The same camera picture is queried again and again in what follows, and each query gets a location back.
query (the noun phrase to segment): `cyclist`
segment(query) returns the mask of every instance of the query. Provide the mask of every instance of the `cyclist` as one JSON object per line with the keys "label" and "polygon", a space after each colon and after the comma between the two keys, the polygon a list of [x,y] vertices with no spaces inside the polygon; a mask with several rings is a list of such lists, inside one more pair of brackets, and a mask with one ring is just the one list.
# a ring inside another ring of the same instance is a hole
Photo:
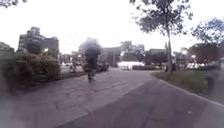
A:
{"label": "cyclist", "polygon": [[101,49],[99,44],[97,43],[97,40],[95,39],[88,39],[85,42],[85,61],[86,61],[86,71],[88,73],[88,79],[91,82],[91,80],[94,80],[93,77],[95,75],[95,72],[97,70],[97,59],[98,55],[100,55]]}

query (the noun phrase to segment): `dark clothing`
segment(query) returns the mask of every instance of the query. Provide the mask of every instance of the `dark clothing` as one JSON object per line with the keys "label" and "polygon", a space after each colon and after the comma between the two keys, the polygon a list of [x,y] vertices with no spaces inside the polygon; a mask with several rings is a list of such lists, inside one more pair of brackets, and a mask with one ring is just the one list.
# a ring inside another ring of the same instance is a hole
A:
{"label": "dark clothing", "polygon": [[85,53],[87,69],[97,69],[97,57],[100,54],[98,49],[88,49]]}

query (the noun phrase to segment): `sidewalk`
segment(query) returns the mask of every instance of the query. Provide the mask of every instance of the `sidewalk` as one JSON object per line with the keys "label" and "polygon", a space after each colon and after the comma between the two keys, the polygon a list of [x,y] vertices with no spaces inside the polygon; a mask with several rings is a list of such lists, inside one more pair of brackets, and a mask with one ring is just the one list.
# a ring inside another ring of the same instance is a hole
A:
{"label": "sidewalk", "polygon": [[122,99],[57,128],[223,128],[224,107],[153,79]]}
{"label": "sidewalk", "polygon": [[150,72],[110,70],[51,82],[20,96],[0,98],[0,128],[54,128],[122,98],[150,80]]}

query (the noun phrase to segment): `person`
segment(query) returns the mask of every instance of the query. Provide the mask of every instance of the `person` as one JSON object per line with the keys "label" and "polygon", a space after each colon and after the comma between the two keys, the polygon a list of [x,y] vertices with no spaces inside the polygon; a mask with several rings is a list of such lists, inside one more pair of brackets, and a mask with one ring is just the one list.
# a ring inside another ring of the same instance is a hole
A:
{"label": "person", "polygon": [[95,72],[97,71],[97,60],[98,55],[101,54],[100,46],[97,44],[97,41],[91,40],[86,43],[85,46],[85,61],[86,61],[86,72],[92,73],[92,76],[95,75]]}

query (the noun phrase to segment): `green bush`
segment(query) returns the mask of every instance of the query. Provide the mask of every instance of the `green bush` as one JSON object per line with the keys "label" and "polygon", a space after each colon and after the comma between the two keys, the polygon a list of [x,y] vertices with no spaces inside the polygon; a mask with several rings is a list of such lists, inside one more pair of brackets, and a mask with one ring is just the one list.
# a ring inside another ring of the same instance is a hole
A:
{"label": "green bush", "polygon": [[11,88],[26,89],[59,78],[58,61],[50,56],[14,53],[7,54],[0,62],[3,76]]}
{"label": "green bush", "polygon": [[133,70],[156,70],[155,66],[133,66]]}

